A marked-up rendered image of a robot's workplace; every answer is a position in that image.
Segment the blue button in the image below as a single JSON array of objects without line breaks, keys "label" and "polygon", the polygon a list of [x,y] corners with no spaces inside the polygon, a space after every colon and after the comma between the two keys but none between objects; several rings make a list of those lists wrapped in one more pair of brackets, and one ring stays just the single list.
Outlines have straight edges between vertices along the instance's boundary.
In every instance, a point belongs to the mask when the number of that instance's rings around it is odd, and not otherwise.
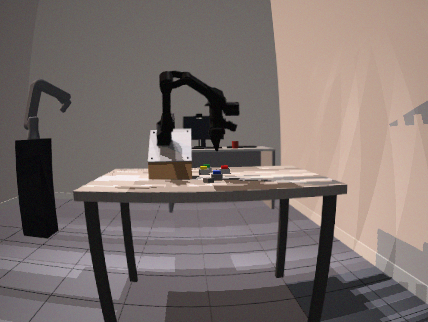
[{"label": "blue button", "polygon": [[211,178],[214,178],[214,180],[223,180],[223,174],[220,170],[213,171],[213,173],[211,173]]}]

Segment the yellow button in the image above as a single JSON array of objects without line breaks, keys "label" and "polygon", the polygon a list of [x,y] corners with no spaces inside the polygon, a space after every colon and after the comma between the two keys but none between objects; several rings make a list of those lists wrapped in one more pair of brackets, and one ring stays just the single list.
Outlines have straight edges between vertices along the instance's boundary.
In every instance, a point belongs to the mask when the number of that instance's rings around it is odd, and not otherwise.
[{"label": "yellow button", "polygon": [[207,169],[207,166],[200,166],[199,175],[209,175],[209,169]]}]

